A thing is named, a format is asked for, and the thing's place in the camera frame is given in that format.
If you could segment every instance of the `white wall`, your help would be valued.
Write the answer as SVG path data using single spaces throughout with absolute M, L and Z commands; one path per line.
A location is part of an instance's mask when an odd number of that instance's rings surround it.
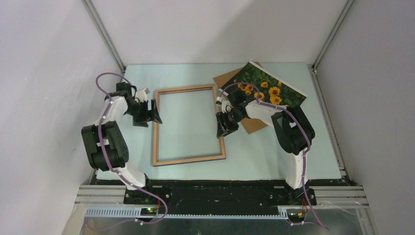
M 346 0 L 93 2 L 125 64 L 311 64 Z
M 80 0 L 2 1 L 0 45 L 1 234 L 57 235 L 91 171 L 81 128 L 103 107 L 94 79 L 117 69 Z
M 344 158 L 380 234 L 414 234 L 415 1 L 356 1 L 321 66 Z

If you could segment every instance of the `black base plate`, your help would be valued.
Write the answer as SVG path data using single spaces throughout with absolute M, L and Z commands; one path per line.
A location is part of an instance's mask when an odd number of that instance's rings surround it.
M 264 185 L 148 185 L 146 190 L 157 194 L 168 205 L 169 214 L 193 215 L 275 215 L 278 206 L 301 205 L 304 193 L 287 187 Z M 316 205 L 313 189 L 307 194 Z M 157 199 L 138 190 L 126 190 L 124 204 L 157 205 Z

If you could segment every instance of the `brown cardboard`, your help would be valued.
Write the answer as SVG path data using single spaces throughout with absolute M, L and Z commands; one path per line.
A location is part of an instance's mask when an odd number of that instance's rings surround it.
M 227 83 L 233 76 L 235 76 L 241 69 L 242 68 L 239 68 L 237 70 L 233 70 L 225 74 L 222 74 L 220 76 L 214 77 L 213 80 L 215 81 L 216 85 L 220 88 L 223 85 L 225 85 L 225 83 Z M 245 118 L 241 121 L 241 123 L 248 134 L 251 134 L 267 126 L 267 124 L 265 124 L 261 120 L 254 119 L 254 118 L 252 119 Z

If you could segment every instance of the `sunflower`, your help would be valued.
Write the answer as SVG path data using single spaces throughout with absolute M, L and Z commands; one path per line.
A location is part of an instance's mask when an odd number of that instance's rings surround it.
M 268 87 L 268 82 L 262 82 L 262 83 L 261 83 L 261 87 L 263 87 L 263 88 L 267 88 L 267 87 Z
M 273 104 L 279 105 L 282 102 L 282 99 L 279 96 L 273 96 L 271 97 L 270 101 Z
M 281 93 L 281 90 L 278 87 L 271 87 L 268 93 L 270 94 L 271 97 L 277 96 Z
M 258 96 L 258 92 L 255 92 L 254 97 L 256 98 Z M 263 100 L 264 99 L 264 93 L 260 92 L 258 99 Z

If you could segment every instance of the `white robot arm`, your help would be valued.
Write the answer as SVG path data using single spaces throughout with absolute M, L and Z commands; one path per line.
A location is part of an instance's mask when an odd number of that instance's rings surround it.
M 222 112 L 216 114 L 218 121 L 217 137 L 223 137 L 236 131 L 238 129 L 237 123 L 244 118 L 256 118 L 274 127 L 279 144 L 290 154 L 285 181 L 294 190 L 302 187 L 301 178 L 304 167 L 302 157 L 307 148 L 307 143 L 293 120 L 274 105 L 263 105 L 263 102 L 260 104 L 252 99 L 246 100 L 244 96 L 238 97 L 238 94 L 230 94 L 228 98 L 229 100 L 217 98 L 217 104 L 222 107 Z M 299 106 L 296 108 L 281 106 L 281 108 L 288 109 L 294 115 L 301 123 L 311 142 L 315 133 L 302 109 Z M 306 175 L 304 175 L 304 182 L 307 182 Z
M 125 82 L 117 83 L 116 92 L 110 93 L 112 101 L 105 100 L 105 106 L 99 118 L 91 126 L 82 128 L 82 139 L 88 155 L 88 160 L 92 168 L 98 168 L 102 171 L 110 170 L 105 161 L 101 143 L 98 138 L 98 125 L 101 119 L 102 135 L 108 159 L 113 167 L 113 174 L 121 174 L 124 179 L 138 187 L 144 187 L 146 176 L 136 167 L 128 163 L 128 148 L 122 137 L 121 131 L 116 123 L 124 114 L 133 116 L 134 126 L 148 127 L 147 122 L 155 121 L 162 123 L 155 100 L 151 100 L 151 110 L 148 109 L 147 94 L 148 89 L 137 91 L 134 86 Z M 104 116 L 108 104 L 109 110 Z M 136 190 L 129 183 L 123 181 L 128 190 Z

